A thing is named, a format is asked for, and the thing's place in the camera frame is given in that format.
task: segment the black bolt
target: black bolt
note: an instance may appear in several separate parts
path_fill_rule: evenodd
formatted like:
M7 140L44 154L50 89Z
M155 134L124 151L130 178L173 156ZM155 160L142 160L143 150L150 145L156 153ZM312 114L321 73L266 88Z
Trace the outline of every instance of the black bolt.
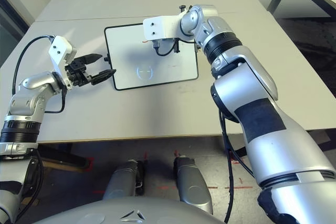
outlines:
M185 5L180 5L179 9L181 10L181 13L185 11Z

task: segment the white bracket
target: white bracket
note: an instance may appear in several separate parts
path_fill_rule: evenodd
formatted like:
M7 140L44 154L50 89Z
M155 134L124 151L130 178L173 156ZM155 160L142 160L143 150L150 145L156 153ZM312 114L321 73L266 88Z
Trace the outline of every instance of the white bracket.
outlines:
M193 39L193 36L185 36L181 31L180 21L184 14L186 14L186 11L174 16L158 16L144 19L143 31L146 40L168 38Z
M59 74L63 84L68 90L72 89L72 82L67 76L65 66L70 64L77 53L74 48L64 37L56 36L48 51L55 71Z

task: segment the floor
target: floor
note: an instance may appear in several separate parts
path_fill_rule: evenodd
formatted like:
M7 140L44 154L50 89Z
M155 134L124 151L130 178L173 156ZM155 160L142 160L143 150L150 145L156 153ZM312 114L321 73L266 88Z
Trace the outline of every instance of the floor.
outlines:
M278 20L289 37L295 41L307 60L336 94L336 70L333 53L336 23L311 20ZM325 131L311 133L317 143L329 143ZM241 135L230 136L235 148L243 146ZM148 161L146 165L145 196L178 200L173 177L174 153L195 158L210 189L214 216L224 219L228 204L228 170L221 137L165 138L74 144L72 153L92 157L93 168L85 173L47 170L39 203L31 207L18 224L32 223L80 205L100 200L115 168L128 159ZM325 154L336 166L336 150ZM230 223L272 223L257 205L260 192L254 179L233 163L235 200Z

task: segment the black cable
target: black cable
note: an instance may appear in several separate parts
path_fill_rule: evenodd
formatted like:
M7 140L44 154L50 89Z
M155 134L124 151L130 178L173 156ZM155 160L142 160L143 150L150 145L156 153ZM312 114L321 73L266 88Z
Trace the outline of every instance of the black cable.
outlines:
M186 41L186 40L182 40L182 39L180 39L180 38L178 38L178 40L179 40L179 41L182 41L182 42L184 42L184 43L187 43L187 44L196 44L195 41Z
M232 164L231 164L231 157L230 157L230 145L228 144L228 136L226 134L226 127L225 127L225 121L223 121L222 113L219 111L219 121L221 122L222 127L222 134L223 134L223 141L224 141L224 148L226 152L227 157L227 166L229 170L229 193L230 193L230 199L229 204L227 206L227 211L224 219L224 223L229 222L229 218L232 211L233 206L233 199L234 199L234 179L233 179L233 171L232 171Z
M175 45L176 45L178 42L179 42L179 40L177 39L177 40L175 41L175 43L173 44L172 48L171 48L168 52L166 52L165 54L161 54L161 53L159 53L159 48L158 48L158 47L154 47L154 49L155 49L155 51L156 51L156 54L157 54L158 56L167 56L168 54L170 54L170 53L173 51Z
M232 154L235 156L235 159L241 164L241 166L254 178L254 174L252 170L242 161L242 159L238 156L236 151L233 149L230 140L228 140L229 147L231 149Z
M220 121L220 126L223 128L225 128L225 121L222 117L221 112L219 112L219 121ZM254 178L254 174L252 172L252 170L242 161L242 159L239 157L239 155L237 154L237 152L235 151L235 149L233 149L232 144L230 142L230 139L227 139L227 143L229 145L229 148L232 152L232 154L234 155L235 159L241 164L241 166Z
M42 35L42 36L39 36L33 40L31 40L26 46L25 48L23 49L23 51L21 52L18 60L17 60L17 64L16 64L16 67L15 67L15 71L14 71L14 77L13 77L13 84L12 84L12 95L15 95L15 88L16 88L16 77L17 77L17 72L19 70L19 66L20 66L20 63L21 63L21 60L23 58L23 55L25 54L25 52L27 51L28 47L30 47L35 41L39 40L39 39L43 39L43 38L48 38L50 41L54 39L54 36L52 35Z
M48 113L48 114L57 114L57 113L61 113L64 108L65 108L65 96L67 95L67 88L66 87L63 87L62 88L62 107L59 111L45 111L44 113Z
M182 39L180 39L180 38L177 38L177 40L176 40L175 43L173 44L172 48L171 48L167 53L165 53L165 54L161 54L161 53L159 53L159 48L158 48L158 47L154 47L154 49L155 49L155 51L156 51L156 54L157 54L158 56L167 56L168 54L170 54L170 53L173 51L175 45L176 45L177 43L179 43L179 41L182 41L182 42L184 42L184 43L188 43L188 44L195 44L194 41L191 42L191 41L186 41L186 40L182 40Z
M22 209L17 217L16 217L16 221L18 221L24 214L25 212L28 210L28 208L34 203L35 199L37 198L41 188L42 188L42 183L43 183L43 176L44 176L44 171L43 171L43 162L42 162L42 158L40 153L38 152L38 150L36 150L36 156L38 159L38 166L39 166L39 181L38 181L38 185L36 187L36 190L33 194L33 196L31 197L29 203L24 207L24 209Z

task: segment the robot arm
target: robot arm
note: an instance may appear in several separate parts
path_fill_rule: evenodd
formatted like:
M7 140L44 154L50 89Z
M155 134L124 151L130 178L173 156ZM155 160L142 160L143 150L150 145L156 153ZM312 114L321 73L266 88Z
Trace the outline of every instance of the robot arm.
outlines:
M276 104L276 85L214 6L145 19L147 40L195 39L216 79L214 102L243 128L248 158L263 189L260 206L275 223L333 223L336 170L310 135Z
M61 112L67 90L87 83L95 85L115 73L105 70L96 76L87 74L85 65L102 55L73 59L76 52L65 38L56 36L48 52L55 71L23 80L9 103L0 136L0 223L15 222L22 196L31 195L37 184L38 164L33 155L48 100L62 93Z

